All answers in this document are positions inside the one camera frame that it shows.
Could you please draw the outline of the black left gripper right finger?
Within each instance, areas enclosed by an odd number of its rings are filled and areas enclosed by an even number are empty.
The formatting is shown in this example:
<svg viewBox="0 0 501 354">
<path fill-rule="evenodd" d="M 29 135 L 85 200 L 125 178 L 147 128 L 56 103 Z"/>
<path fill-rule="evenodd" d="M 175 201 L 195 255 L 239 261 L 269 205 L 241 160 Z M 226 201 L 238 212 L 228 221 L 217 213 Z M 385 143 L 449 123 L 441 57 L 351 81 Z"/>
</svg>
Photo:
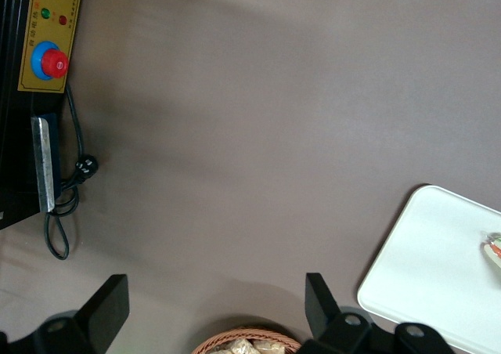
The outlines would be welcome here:
<svg viewBox="0 0 501 354">
<path fill-rule="evenodd" d="M 422 323 L 400 323 L 390 332 L 361 309 L 338 306 L 320 273 L 305 276 L 305 315 L 312 338 L 300 353 L 453 353 L 445 339 Z"/>
</svg>

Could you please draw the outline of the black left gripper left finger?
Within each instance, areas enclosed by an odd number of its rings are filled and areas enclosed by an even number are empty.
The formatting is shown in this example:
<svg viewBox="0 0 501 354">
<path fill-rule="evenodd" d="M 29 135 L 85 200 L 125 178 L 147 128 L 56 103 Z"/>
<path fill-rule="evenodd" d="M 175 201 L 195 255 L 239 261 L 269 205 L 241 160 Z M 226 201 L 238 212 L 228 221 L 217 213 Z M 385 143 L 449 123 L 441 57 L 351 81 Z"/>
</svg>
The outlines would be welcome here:
<svg viewBox="0 0 501 354">
<path fill-rule="evenodd" d="M 53 316 L 17 341 L 2 332 L 1 352 L 105 353 L 128 316 L 128 277 L 114 274 L 78 311 Z"/>
</svg>

